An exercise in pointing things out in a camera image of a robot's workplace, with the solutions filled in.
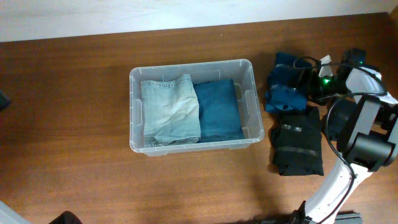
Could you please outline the teal taped garment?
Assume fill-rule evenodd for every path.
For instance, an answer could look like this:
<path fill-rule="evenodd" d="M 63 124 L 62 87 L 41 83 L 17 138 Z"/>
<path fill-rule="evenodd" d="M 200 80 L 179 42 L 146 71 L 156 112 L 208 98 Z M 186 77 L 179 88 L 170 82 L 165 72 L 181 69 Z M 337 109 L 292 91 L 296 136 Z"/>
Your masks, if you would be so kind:
<path fill-rule="evenodd" d="M 267 77 L 265 111 L 268 113 L 299 113 L 307 107 L 307 84 L 305 70 L 311 67 L 306 60 L 285 53 L 276 53 L 275 67 Z"/>

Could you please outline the large black garment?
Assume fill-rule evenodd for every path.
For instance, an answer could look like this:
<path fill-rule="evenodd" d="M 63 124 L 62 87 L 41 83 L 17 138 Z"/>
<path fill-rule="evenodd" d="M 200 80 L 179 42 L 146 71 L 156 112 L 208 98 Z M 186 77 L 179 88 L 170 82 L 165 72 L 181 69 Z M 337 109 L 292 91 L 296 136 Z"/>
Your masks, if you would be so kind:
<path fill-rule="evenodd" d="M 324 175 L 319 109 L 279 113 L 271 129 L 272 163 L 281 176 Z"/>

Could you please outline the dark blue jeans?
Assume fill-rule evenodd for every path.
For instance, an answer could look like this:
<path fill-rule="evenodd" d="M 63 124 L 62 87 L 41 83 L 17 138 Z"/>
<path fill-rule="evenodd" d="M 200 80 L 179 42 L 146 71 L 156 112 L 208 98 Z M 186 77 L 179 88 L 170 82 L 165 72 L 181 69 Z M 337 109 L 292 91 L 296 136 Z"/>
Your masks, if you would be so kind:
<path fill-rule="evenodd" d="M 199 143 L 244 139 L 232 79 L 194 85 L 199 102 Z"/>

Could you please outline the light blue jeans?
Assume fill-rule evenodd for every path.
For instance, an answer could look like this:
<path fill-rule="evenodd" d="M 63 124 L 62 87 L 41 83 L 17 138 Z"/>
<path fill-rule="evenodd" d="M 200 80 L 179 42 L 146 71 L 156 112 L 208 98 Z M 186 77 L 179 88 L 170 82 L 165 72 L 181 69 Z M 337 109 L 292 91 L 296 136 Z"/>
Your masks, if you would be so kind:
<path fill-rule="evenodd" d="M 189 74 L 141 82 L 144 146 L 193 144 L 201 137 L 199 102 Z"/>

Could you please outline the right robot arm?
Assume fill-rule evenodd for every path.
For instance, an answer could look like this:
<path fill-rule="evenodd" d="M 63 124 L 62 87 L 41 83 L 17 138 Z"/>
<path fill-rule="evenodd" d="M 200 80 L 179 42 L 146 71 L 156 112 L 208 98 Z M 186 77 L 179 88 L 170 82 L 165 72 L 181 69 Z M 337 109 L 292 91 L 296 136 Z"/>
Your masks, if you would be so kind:
<path fill-rule="evenodd" d="M 335 76 L 324 77 L 323 67 L 333 63 L 315 60 L 308 69 L 318 74 L 316 83 L 308 84 L 310 101 L 333 104 L 326 114 L 347 98 L 356 107 L 340 132 L 336 143 L 330 143 L 337 160 L 320 189 L 299 209 L 293 211 L 290 223 L 362 223 L 360 213 L 340 212 L 340 208 L 355 188 L 381 167 L 397 158 L 397 100 L 393 98 L 380 74 L 365 64 L 364 50 L 345 50 Z"/>

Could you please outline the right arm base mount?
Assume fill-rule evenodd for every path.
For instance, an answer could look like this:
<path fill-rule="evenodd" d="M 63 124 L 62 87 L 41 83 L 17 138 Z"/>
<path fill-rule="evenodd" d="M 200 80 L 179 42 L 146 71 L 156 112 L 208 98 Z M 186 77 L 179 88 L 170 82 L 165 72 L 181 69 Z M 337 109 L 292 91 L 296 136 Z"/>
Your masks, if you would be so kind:
<path fill-rule="evenodd" d="M 335 218 L 335 224 L 363 224 L 360 213 L 339 213 Z"/>

